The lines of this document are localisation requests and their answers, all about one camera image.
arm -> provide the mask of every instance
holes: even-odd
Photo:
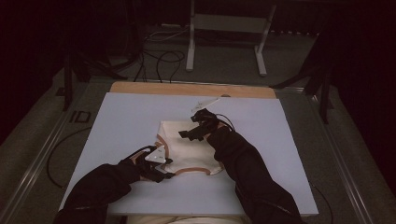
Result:
[[[220,127],[207,135],[227,174],[235,181],[235,191],[253,223],[303,223],[292,196],[270,176],[257,149],[240,134]]]
[[[139,179],[139,170],[132,160],[97,167],[73,187],[53,223],[105,223],[107,205],[126,195],[130,184]]]

wooden edge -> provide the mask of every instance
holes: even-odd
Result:
[[[180,84],[118,81],[110,92],[164,94],[164,95],[203,95],[231,96],[245,98],[275,99],[273,89],[267,87],[229,86],[216,84]]]

black sleeve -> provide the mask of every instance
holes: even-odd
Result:
[[[105,223],[107,205],[126,195],[130,184],[139,179],[139,171],[131,160],[95,168],[73,187],[53,223]]]
[[[253,223],[303,223],[291,194],[271,178],[260,153],[244,137],[221,127],[207,142],[235,181],[236,195]]]

gray floor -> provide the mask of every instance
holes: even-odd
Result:
[[[198,39],[194,71],[188,73],[184,70],[184,60],[172,81],[254,86],[276,84],[298,73],[314,41],[312,37],[300,35],[270,35],[263,54],[268,76],[259,77],[253,54],[253,42],[250,40],[215,44]],[[168,42],[149,42],[146,49],[177,49],[187,53],[187,44],[187,39],[182,36]],[[156,51],[150,53],[161,55]],[[175,57],[167,55],[164,59],[174,60]],[[156,63],[156,59],[145,55],[147,79],[153,81],[157,79]],[[138,67],[139,64],[134,64],[120,71],[120,74],[133,80]],[[169,81],[176,68],[177,63],[160,63],[162,80]],[[70,116],[70,113],[62,112],[63,97],[55,96],[57,89],[63,85],[62,78],[63,71],[54,78],[53,87],[41,97],[0,148],[2,210],[36,155],[43,146],[49,144],[46,141],[49,135],[53,135],[51,132],[53,127],[59,126],[57,123],[59,118]],[[90,111],[92,118],[89,123],[66,122],[62,132],[59,133],[59,139],[92,126],[103,97],[113,81],[98,75],[93,77],[89,84],[78,85],[76,94],[79,90],[84,92],[78,94],[81,98],[78,100],[76,97],[72,109]],[[302,80],[293,86],[303,87],[305,82],[306,80]],[[311,98],[296,90],[299,89],[277,91],[276,95],[285,109],[307,177],[316,186],[312,188],[312,192],[318,205],[319,215],[305,217],[304,220],[308,223],[331,223],[332,212],[333,223],[396,223],[395,198],[375,167],[366,145],[337,95],[336,88],[332,87],[331,91],[333,108],[328,111],[329,125],[321,123],[317,114],[317,105]],[[57,147],[50,163],[50,170],[59,183],[66,184],[73,174],[74,165],[78,161],[88,134],[89,131],[76,134]],[[341,161],[337,157],[337,152],[342,156]],[[15,207],[15,216],[12,216],[12,220],[8,223],[51,223],[53,220],[64,190],[51,184],[45,170],[38,169],[38,172],[40,175],[35,179],[33,187],[28,189],[28,196],[21,198],[23,203],[18,203],[20,206]],[[352,182],[346,179],[348,176],[352,177]],[[358,191],[360,199],[350,194],[352,187]],[[329,202],[331,209],[318,189]],[[364,210],[368,212],[367,216],[362,215],[361,210],[354,206],[353,201],[356,200],[361,200]],[[111,217],[107,223],[117,223],[117,221],[116,217]]]

white board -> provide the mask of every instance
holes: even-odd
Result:
[[[199,101],[214,97],[108,93],[64,195],[103,163],[116,164],[153,145],[161,120],[190,120]],[[302,216],[318,213],[281,103],[277,99],[220,98],[207,108],[227,116],[262,155],[272,178],[290,192]],[[113,214],[241,215],[234,183],[226,172],[182,174],[161,183],[139,181],[111,204]]]

